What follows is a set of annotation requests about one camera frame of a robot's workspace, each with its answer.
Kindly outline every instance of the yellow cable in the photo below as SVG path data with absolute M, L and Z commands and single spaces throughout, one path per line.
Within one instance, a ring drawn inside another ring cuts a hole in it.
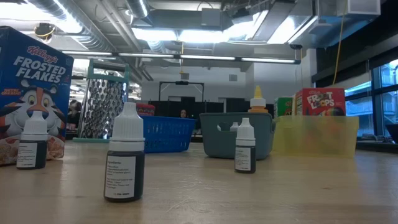
M 344 7 L 344 13 L 343 13 L 343 18 L 341 18 L 341 27 L 340 27 L 340 39 L 338 41 L 338 50 L 337 50 L 337 58 L 336 58 L 336 68 L 335 68 L 335 77 L 333 78 L 333 84 L 336 82 L 336 77 L 337 77 L 337 69 L 338 69 L 338 59 L 340 58 L 340 49 L 341 49 L 341 38 L 343 36 L 343 27 L 344 27 L 344 18 L 347 12 L 347 5 L 348 5 L 348 0 L 346 0 L 346 4 Z
M 48 36 L 48 35 L 52 34 L 54 31 L 55 31 L 55 26 L 54 26 L 54 28 L 53 28 L 48 34 L 39 35 L 39 34 L 36 34 L 36 33 L 35 33 L 35 35 L 36 35 L 37 37 L 45 37 L 45 36 Z

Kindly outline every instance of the window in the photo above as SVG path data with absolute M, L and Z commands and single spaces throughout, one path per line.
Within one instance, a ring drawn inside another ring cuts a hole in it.
M 398 123 L 398 93 L 397 91 L 391 91 L 382 95 L 383 101 L 383 128 L 384 135 L 390 136 L 387 131 L 387 124 Z
M 346 101 L 346 115 L 359 117 L 358 136 L 374 134 L 373 104 L 370 96 Z
M 390 136 L 398 124 L 398 59 L 371 71 L 372 81 L 345 90 L 346 115 L 359 117 L 358 136 Z
M 371 87 L 372 87 L 371 82 L 368 81 L 366 83 L 362 83 L 360 85 L 357 85 L 357 86 L 354 86 L 352 88 L 349 88 L 349 89 L 345 90 L 344 92 L 345 92 L 346 96 L 352 96 L 352 95 L 355 95 L 355 94 L 358 94 L 358 93 L 371 91 Z
M 394 60 L 380 67 L 381 88 L 398 84 L 397 69 L 398 60 Z

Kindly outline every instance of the yellow plastic bin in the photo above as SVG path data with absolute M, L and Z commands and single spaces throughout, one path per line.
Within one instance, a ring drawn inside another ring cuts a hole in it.
M 348 158 L 355 155 L 358 117 L 281 116 L 275 121 L 272 155 Z

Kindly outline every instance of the froot loops cereal box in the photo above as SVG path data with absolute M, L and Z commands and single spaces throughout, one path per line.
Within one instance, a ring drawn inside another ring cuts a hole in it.
M 296 93 L 296 115 L 345 116 L 346 102 L 342 88 L 304 88 Z

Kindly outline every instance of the bottle label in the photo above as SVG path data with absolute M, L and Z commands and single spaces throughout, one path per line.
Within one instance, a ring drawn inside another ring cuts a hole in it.
M 136 157 L 108 156 L 105 175 L 105 197 L 133 197 Z
M 235 149 L 235 169 L 250 171 L 251 147 L 236 147 Z
M 19 143 L 17 167 L 35 167 L 37 143 Z

